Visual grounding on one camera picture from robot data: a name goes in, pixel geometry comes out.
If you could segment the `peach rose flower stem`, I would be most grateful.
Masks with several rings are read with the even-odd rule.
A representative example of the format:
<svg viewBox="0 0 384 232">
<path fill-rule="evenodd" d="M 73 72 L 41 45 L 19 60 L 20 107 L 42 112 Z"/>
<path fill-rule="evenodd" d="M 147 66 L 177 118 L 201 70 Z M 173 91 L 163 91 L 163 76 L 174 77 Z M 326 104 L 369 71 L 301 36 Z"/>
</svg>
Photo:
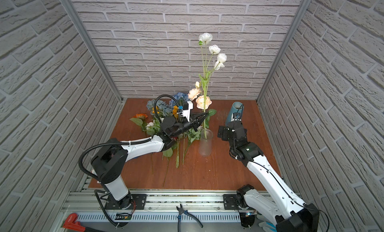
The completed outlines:
<svg viewBox="0 0 384 232">
<path fill-rule="evenodd" d="M 208 116 L 206 117 L 203 123 L 203 132 L 206 133 L 206 131 L 209 129 L 210 117 L 214 116 L 217 111 L 215 109 L 209 109 L 212 104 L 212 101 L 210 97 L 205 94 L 204 90 L 200 86 L 199 81 L 197 81 L 195 83 L 195 87 L 189 91 L 188 98 L 191 101 L 196 102 L 196 106 L 198 109 L 201 109 L 203 110 L 203 112 L 208 113 Z"/>
</svg>

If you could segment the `clear glass vase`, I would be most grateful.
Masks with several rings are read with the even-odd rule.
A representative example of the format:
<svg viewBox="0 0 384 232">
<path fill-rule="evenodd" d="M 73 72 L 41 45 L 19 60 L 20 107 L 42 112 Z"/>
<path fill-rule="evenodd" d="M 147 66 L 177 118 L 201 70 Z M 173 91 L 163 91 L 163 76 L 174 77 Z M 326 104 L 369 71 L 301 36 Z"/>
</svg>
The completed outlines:
<svg viewBox="0 0 384 232">
<path fill-rule="evenodd" d="M 209 129 L 203 129 L 201 132 L 200 142 L 199 142 L 199 153 L 203 157 L 208 157 L 212 152 L 213 144 L 213 132 Z"/>
</svg>

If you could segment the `blue hydrangea flower stem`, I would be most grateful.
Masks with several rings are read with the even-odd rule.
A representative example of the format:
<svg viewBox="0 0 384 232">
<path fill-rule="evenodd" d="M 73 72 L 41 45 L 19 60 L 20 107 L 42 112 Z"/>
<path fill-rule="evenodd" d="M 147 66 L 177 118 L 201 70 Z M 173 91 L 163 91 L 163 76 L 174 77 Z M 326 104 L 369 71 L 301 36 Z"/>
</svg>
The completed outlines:
<svg viewBox="0 0 384 232">
<path fill-rule="evenodd" d="M 183 105 L 187 101 L 189 101 L 187 93 L 183 92 L 178 92 L 177 94 L 174 95 L 174 98 L 177 100 L 179 105 Z M 176 107 L 178 109 L 178 117 L 176 118 L 177 122 L 181 122 L 183 119 L 181 118 L 181 115 L 179 114 L 181 110 L 177 107 L 176 103 L 171 100 L 170 101 L 170 106 Z M 176 168 L 179 168 L 180 165 L 180 152 L 184 151 L 185 148 L 185 135 L 186 133 L 182 133 L 180 136 L 177 138 L 177 143 L 176 143 Z"/>
</svg>

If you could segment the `white ranunculus flower stem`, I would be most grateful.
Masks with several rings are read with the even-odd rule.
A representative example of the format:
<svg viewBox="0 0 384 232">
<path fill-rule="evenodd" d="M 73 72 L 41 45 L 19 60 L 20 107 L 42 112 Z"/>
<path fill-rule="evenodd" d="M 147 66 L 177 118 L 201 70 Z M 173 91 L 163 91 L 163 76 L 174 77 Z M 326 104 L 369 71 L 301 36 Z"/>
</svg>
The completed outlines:
<svg viewBox="0 0 384 232">
<path fill-rule="evenodd" d="M 203 75 L 199 75 L 201 87 L 208 96 L 208 87 L 215 71 L 225 67 L 227 55 L 215 44 L 211 44 L 213 35 L 203 33 L 199 35 L 199 46 L 202 51 Z"/>
</svg>

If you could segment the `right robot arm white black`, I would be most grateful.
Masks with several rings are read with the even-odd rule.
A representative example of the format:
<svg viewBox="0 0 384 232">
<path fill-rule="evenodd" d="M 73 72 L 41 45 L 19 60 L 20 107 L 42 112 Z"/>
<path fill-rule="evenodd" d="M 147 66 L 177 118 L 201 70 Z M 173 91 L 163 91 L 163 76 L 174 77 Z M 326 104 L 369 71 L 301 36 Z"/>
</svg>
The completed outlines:
<svg viewBox="0 0 384 232">
<path fill-rule="evenodd" d="M 268 191 L 271 199 L 246 185 L 237 190 L 241 208 L 253 208 L 261 220 L 259 227 L 266 232 L 316 232 L 320 211 L 306 204 L 273 169 L 262 150 L 247 139 L 242 122 L 232 121 L 221 126 L 218 137 L 230 144 L 230 156 L 248 168 Z"/>
</svg>

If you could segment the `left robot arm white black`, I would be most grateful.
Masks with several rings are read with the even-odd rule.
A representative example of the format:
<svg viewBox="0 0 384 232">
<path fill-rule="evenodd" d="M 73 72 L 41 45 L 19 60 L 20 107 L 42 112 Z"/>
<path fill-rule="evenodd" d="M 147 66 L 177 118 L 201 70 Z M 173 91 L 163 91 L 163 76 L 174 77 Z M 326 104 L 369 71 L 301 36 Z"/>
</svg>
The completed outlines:
<svg viewBox="0 0 384 232">
<path fill-rule="evenodd" d="M 93 170 L 90 176 L 111 193 L 115 202 L 129 203 L 130 191 L 121 176 L 125 163 L 146 154 L 170 149 L 178 136 L 190 129 L 197 131 L 208 115 L 208 112 L 191 114 L 182 122 L 177 122 L 175 117 L 168 116 L 160 123 L 160 132 L 149 138 L 135 141 L 118 141 L 114 138 L 98 145 L 97 147 L 101 149 L 91 160 Z"/>
</svg>

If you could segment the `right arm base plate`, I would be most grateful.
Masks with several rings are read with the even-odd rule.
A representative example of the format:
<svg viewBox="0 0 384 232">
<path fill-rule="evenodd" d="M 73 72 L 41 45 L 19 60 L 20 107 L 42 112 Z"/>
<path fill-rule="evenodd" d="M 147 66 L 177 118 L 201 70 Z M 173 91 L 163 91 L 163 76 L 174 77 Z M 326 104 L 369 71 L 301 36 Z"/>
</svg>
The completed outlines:
<svg viewBox="0 0 384 232">
<path fill-rule="evenodd" d="M 248 210 L 244 199 L 238 194 L 223 194 L 225 210 Z"/>
</svg>

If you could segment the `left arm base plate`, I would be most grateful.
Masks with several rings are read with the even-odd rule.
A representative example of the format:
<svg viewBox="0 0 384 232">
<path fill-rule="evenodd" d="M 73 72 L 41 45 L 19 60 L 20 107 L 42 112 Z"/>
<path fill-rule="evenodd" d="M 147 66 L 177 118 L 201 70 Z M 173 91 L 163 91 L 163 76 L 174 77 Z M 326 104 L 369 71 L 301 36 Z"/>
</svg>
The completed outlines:
<svg viewBox="0 0 384 232">
<path fill-rule="evenodd" d="M 143 210 L 146 204 L 146 194 L 128 194 L 120 201 L 117 201 L 112 195 L 108 195 L 105 205 L 106 210 L 132 210 L 134 205 L 136 210 Z"/>
</svg>

